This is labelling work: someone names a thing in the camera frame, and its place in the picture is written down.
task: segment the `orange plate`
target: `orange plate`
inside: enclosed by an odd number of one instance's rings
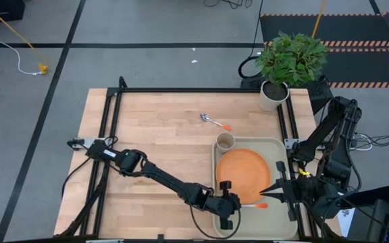
[[[232,182],[230,192],[238,195],[241,204],[252,204],[262,199],[259,192],[271,184],[271,172],[263,157],[247,148],[225,153],[215,170],[215,178]]]

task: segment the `floor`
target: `floor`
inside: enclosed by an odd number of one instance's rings
[[[15,53],[0,48],[0,222],[40,120],[79,2],[25,0],[24,19],[10,23],[32,43],[61,44],[61,48],[40,50],[49,59],[47,75],[19,73]],[[389,0],[376,2],[381,11],[389,11]],[[220,43],[251,43],[259,4],[260,1],[253,1],[249,8],[233,10],[225,3],[208,8],[202,0],[87,0],[73,43],[219,44],[215,48],[195,49],[190,44],[184,48],[150,45],[70,49],[60,75],[57,74],[55,93],[5,241],[52,236],[61,185],[72,156],[66,141],[78,133],[89,88],[115,86],[119,76],[125,77],[131,87],[239,87],[237,67],[249,55],[249,45],[224,48]],[[315,14],[320,5],[321,0],[265,0],[262,13]],[[372,14],[373,10],[368,0],[330,0],[325,13]],[[21,42],[2,24],[0,41]],[[262,43],[260,33],[257,42]],[[30,49],[19,52],[22,69],[36,72],[37,55]],[[389,89],[336,88],[333,93],[358,100],[363,110],[359,132],[372,136],[389,134]],[[363,178],[364,190],[389,184],[389,146],[355,151],[353,159]]]

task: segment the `beige tray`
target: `beige tray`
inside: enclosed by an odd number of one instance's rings
[[[275,183],[280,178],[276,161],[283,161],[286,166],[286,175],[289,178],[288,159],[283,143],[275,138],[260,137],[235,137],[235,149],[251,149],[259,153],[269,165],[271,170],[271,183]],[[216,194],[220,194],[219,185],[215,181],[215,168],[222,157],[222,153],[217,151],[217,144],[213,145],[213,188]],[[241,224],[238,232],[231,240],[289,240],[293,239],[296,230],[296,221],[291,222],[288,218],[288,205],[281,203],[278,199],[264,196],[260,202],[268,203],[268,209],[241,208]],[[234,228],[238,223],[238,213],[230,217]],[[220,229],[219,217],[213,216],[213,227],[221,237],[228,236],[232,230]]]

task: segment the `beige cup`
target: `beige cup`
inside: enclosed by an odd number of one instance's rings
[[[221,153],[226,153],[234,148],[235,138],[229,132],[222,132],[217,136],[217,150]]]

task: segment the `leaves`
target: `leaves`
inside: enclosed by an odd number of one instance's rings
[[[261,73],[274,84],[300,86],[314,81],[326,63],[326,48],[320,40],[304,34],[292,37],[279,32],[256,60]]]

